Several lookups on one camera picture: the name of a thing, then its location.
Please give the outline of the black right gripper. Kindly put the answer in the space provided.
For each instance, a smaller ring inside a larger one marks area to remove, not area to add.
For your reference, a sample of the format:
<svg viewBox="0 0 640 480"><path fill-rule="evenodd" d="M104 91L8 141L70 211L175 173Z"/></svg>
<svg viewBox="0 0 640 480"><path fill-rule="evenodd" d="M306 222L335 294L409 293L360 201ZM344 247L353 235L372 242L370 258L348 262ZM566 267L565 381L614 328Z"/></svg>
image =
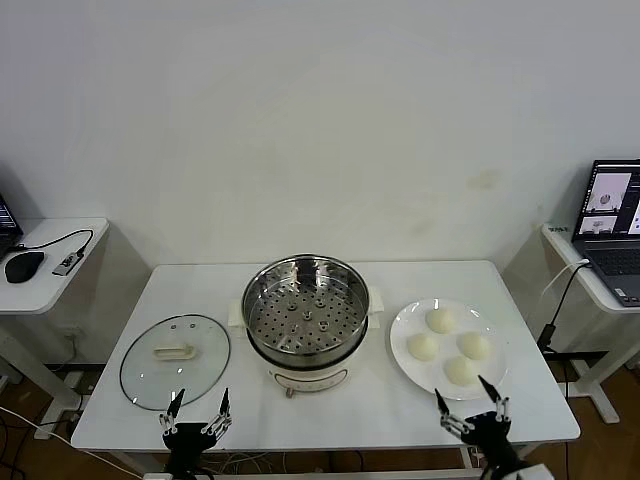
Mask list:
<svg viewBox="0 0 640 480"><path fill-rule="evenodd" d="M440 425L451 434L461 434L463 443L477 447L486 458L506 458L514 453L507 439L511 429L510 399L502 397L497 389L481 375L478 379L494 403L495 411L488 411L463 420L450 412L444 398L438 389L435 389Z"/></svg>

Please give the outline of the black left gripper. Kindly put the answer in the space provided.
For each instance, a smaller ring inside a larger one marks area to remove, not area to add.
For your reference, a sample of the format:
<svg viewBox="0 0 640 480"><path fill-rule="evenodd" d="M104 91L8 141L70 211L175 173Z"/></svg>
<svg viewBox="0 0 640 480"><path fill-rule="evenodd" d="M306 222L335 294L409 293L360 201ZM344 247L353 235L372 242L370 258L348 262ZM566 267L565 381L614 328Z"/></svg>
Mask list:
<svg viewBox="0 0 640 480"><path fill-rule="evenodd" d="M159 414L163 430L162 440L173 453L201 453L213 448L232 424L229 389L226 388L218 414L208 423L180 422L176 419L182 404L185 389L172 393L172 400L165 413Z"/></svg>

